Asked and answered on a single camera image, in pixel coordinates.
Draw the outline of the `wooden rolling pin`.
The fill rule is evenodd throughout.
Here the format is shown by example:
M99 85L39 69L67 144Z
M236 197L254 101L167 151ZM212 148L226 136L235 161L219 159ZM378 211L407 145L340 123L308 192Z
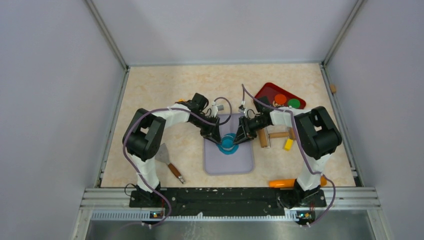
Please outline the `wooden rolling pin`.
M271 147L271 139L287 138L287 139L292 139L293 142L294 140L296 140L294 129L292 127L287 127L286 131L271 132L271 133L268 133L267 128L263 128L258 130L256 133L259 139L260 147L264 149Z

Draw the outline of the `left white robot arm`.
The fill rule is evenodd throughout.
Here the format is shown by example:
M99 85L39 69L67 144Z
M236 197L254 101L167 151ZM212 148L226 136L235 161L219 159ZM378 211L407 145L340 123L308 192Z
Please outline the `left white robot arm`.
M137 187L143 190L141 200L149 207L160 202L156 190L157 177L155 156L158 153L165 129L180 123L191 123L200 130L200 135L214 144L222 142L219 111L223 105L215 102L207 109L208 99L196 93L190 100L180 100L166 108L148 111L138 109L122 139L124 156L134 167L138 176Z

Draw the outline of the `lavender plastic tray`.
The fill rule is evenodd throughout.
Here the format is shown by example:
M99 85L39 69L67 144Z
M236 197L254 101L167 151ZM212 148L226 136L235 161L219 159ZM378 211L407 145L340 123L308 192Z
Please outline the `lavender plastic tray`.
M229 122L219 127L220 136L228 133L236 134L239 125L240 113L233 114ZM255 167L251 142L238 144L238 150L231 155L219 151L217 144L203 141L203 169L211 176L237 175L250 173Z

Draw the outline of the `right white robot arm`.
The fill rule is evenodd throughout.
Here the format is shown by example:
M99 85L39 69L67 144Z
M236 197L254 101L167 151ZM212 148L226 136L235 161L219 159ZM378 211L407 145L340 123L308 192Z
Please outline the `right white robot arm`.
M267 97L255 99L258 114L239 118L234 145L252 141L257 131L268 126L292 128L295 140L303 157L304 167L297 177L293 200L299 206L307 206L314 198L312 190L321 184L326 162L342 143L342 136L329 112L323 106L312 109L274 107Z

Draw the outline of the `round metal cutter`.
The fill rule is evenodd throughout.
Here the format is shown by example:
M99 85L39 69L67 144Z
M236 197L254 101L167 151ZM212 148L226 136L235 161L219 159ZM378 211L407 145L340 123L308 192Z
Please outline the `round metal cutter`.
M221 148L225 151L231 151L235 145L233 143L235 135L233 133L226 134L221 140Z

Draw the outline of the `blue dough piece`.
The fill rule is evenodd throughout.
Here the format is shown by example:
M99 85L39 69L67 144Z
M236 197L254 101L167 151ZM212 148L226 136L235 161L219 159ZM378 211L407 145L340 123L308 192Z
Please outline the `blue dough piece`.
M227 133L221 138L221 143L217 144L218 150L223 153L224 155L232 155L234 154L238 148L239 145L234 143L234 139L236 137L235 133Z

